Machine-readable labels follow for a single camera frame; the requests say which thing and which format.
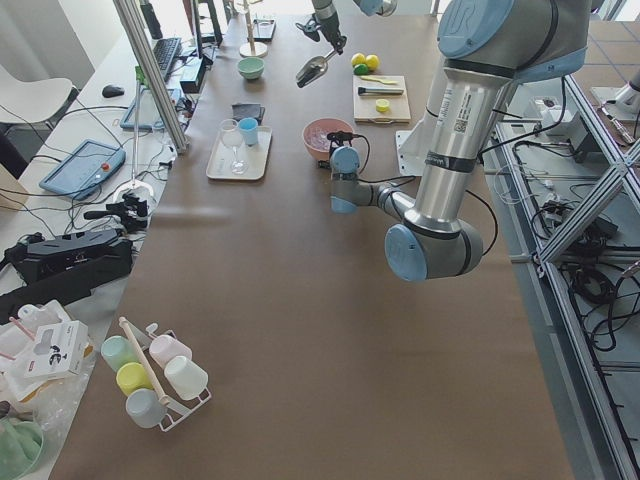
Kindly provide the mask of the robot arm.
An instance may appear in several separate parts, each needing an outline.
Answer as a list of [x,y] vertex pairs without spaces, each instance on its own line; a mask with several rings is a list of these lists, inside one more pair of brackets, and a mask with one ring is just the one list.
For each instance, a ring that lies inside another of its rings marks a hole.
[[[387,17],[392,15],[397,8],[396,0],[354,0],[354,4],[366,16]],[[319,26],[320,32],[333,47],[333,50],[341,55],[347,38],[340,32],[339,16],[334,3],[331,0],[313,0],[312,6],[312,18]]]
[[359,157],[339,147],[330,158],[331,207],[376,206],[398,219],[385,236],[389,267],[406,281],[453,277],[483,255],[479,232],[458,212],[476,159],[510,85],[563,77],[584,63],[588,1],[454,1],[438,28],[446,78],[432,138],[423,144],[417,196],[360,179]]

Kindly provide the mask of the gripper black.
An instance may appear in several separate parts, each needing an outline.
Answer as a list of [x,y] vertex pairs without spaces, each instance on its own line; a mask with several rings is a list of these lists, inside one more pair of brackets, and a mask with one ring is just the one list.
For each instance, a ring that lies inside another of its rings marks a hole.
[[331,42],[334,51],[338,55],[342,55],[346,46],[347,37],[341,35],[339,29],[339,17],[330,16],[327,18],[317,18],[321,31],[328,42]]

